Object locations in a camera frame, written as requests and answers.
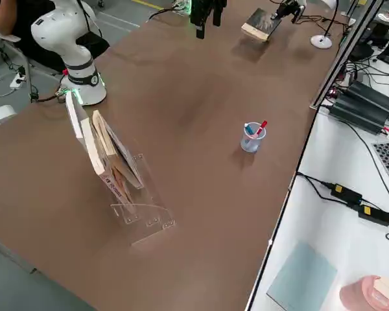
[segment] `book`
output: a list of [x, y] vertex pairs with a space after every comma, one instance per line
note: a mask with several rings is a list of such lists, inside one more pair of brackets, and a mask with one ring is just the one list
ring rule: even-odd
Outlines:
[[142, 188], [143, 181], [131, 153], [120, 142], [98, 110], [93, 112], [92, 121], [111, 166], [115, 167], [135, 188]]
[[259, 41], [268, 41], [270, 35], [281, 23], [280, 19], [271, 19], [271, 16], [271, 13], [264, 11], [262, 8], [257, 8], [242, 26], [242, 31]]
[[66, 108], [69, 115], [69, 120], [71, 121], [75, 137], [79, 140], [82, 146], [86, 149], [84, 134], [82, 133], [82, 128], [80, 122], [86, 118], [88, 115], [82, 106], [79, 104], [76, 96], [72, 91], [66, 93]]
[[80, 121], [92, 167], [122, 204], [133, 204], [130, 191], [143, 188], [141, 176], [129, 150], [121, 144], [102, 115], [94, 111]]

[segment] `white table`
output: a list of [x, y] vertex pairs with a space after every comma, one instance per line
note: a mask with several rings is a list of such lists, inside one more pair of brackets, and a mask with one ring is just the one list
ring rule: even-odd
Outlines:
[[[371, 64], [389, 73], [389, 65], [382, 61]], [[389, 77], [375, 76], [375, 79], [389, 83]], [[389, 86], [374, 84], [373, 81], [372, 86], [389, 96]], [[389, 136], [374, 136], [358, 128], [356, 130], [368, 145], [389, 141]], [[379, 158], [374, 156], [389, 188], [389, 177]], [[389, 212], [389, 195], [366, 147], [347, 125], [327, 116], [325, 108], [316, 116], [298, 171], [347, 186]], [[322, 195], [329, 197], [328, 189], [315, 184]], [[345, 310], [338, 295], [344, 285], [365, 275], [389, 277], [389, 241], [385, 239], [389, 227], [362, 220], [355, 211], [343, 205], [323, 201], [299, 176], [292, 183], [284, 209], [262, 277], [257, 279], [251, 311], [282, 310], [266, 292], [298, 241], [310, 244], [337, 269], [321, 308], [323, 311]]]

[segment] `power strip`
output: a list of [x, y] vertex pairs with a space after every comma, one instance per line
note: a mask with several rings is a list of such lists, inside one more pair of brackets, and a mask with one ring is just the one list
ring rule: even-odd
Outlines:
[[12, 83], [10, 83], [10, 88], [19, 89], [24, 82], [26, 82], [26, 76], [21, 76], [20, 73], [17, 73]]

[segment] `blue pen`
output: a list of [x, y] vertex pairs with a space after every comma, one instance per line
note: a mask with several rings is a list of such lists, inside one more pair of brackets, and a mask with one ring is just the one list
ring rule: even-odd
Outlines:
[[253, 130], [251, 129], [251, 126], [248, 123], [245, 123], [245, 130], [246, 133], [248, 133], [249, 135], [253, 135]]
[[[253, 135], [253, 130], [251, 129], [251, 126], [248, 124], [248, 123], [245, 123], [245, 131], [246, 133], [248, 133], [249, 135]], [[250, 141], [249, 138], [245, 139], [245, 143], [248, 144]]]

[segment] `acrylic stand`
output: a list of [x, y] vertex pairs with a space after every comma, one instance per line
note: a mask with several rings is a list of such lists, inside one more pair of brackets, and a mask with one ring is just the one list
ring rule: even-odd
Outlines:
[[135, 165], [143, 180], [143, 187], [140, 189], [129, 187], [132, 199], [130, 204], [117, 201], [110, 206], [117, 219], [124, 225], [130, 243], [135, 244], [174, 226], [175, 221], [157, 193], [143, 154], [133, 155], [132, 159], [134, 163], [130, 163], [130, 166]]

